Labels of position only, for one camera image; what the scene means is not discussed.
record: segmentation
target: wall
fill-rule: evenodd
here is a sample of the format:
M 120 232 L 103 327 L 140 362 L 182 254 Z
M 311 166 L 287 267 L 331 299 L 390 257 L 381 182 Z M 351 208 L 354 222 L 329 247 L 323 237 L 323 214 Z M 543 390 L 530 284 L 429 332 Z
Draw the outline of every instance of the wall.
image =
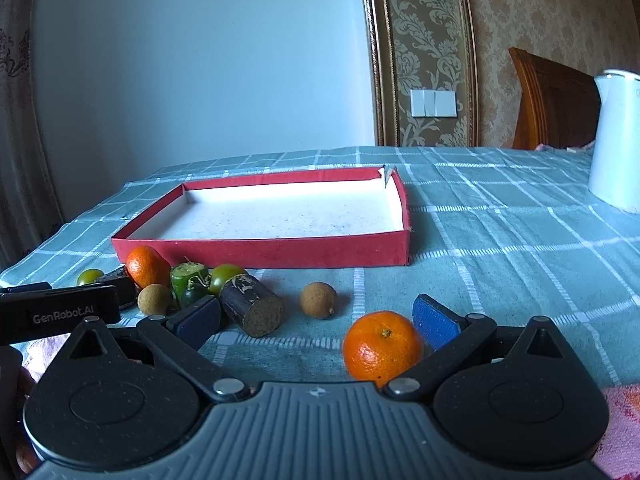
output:
M 374 143 L 362 0 L 36 0 L 67 219 L 162 166 Z
M 460 0 L 388 0 L 402 146 L 465 146 L 468 74 Z M 454 90 L 456 118 L 414 118 L 409 90 Z
M 591 75 L 640 68 L 631 0 L 470 0 L 480 92 L 481 141 L 511 146 L 520 83 L 507 50 L 523 48 Z

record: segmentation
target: wall switch panel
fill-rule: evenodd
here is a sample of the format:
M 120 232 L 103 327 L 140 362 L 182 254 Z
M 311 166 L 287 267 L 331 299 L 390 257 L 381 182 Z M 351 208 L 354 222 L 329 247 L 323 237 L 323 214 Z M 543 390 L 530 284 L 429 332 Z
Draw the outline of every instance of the wall switch panel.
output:
M 424 117 L 424 90 L 412 89 L 409 92 L 411 98 L 411 115 L 413 117 Z
M 450 90 L 436 90 L 435 111 L 433 117 L 457 117 L 456 93 Z
M 424 116 L 425 117 L 436 116 L 436 91 L 435 90 L 424 91 Z

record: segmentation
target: red box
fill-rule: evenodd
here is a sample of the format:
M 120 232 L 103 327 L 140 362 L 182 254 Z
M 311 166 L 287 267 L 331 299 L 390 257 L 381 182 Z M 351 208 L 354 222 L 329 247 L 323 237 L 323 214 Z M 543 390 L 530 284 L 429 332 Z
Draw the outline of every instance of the red box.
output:
M 349 168 L 185 182 L 111 241 L 123 263 L 148 245 L 172 266 L 309 269 L 407 265 L 409 236 L 398 173 Z

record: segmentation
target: green tomato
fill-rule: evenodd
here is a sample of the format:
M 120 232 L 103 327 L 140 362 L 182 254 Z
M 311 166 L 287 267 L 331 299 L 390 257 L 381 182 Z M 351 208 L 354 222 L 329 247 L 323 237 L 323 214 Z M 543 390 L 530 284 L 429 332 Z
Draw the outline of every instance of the green tomato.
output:
M 89 283 L 95 283 L 95 280 L 104 276 L 104 272 L 100 269 L 87 269 L 85 272 L 78 276 L 76 285 L 89 285 Z
M 246 270 L 234 264 L 222 264 L 211 269 L 209 290 L 217 296 L 225 283 L 238 274 L 246 274 Z

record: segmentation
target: checkered tablecloth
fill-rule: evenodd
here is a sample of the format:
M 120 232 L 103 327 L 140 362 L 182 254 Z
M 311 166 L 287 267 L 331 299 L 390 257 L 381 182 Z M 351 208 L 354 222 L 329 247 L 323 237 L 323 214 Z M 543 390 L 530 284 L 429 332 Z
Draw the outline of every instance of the checkered tablecloth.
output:
M 551 317 L 600 386 L 640 382 L 640 216 L 587 190 L 584 153 L 495 148 L 345 148 L 224 158 L 165 168 L 129 182 L 66 224 L 17 265 L 0 286 L 48 281 L 69 286 L 90 267 L 117 266 L 110 236 L 185 180 L 354 166 L 395 166 L 410 201 L 411 265 L 367 269 L 254 269 L 284 298 L 284 322 L 252 339 L 231 327 L 201 352 L 250 383 L 348 377 L 340 345 L 367 312 L 411 317 L 426 293 L 459 314 L 500 324 Z M 311 320 L 296 298 L 309 282 L 331 283 L 340 310 Z M 124 324 L 139 319 L 126 312 Z

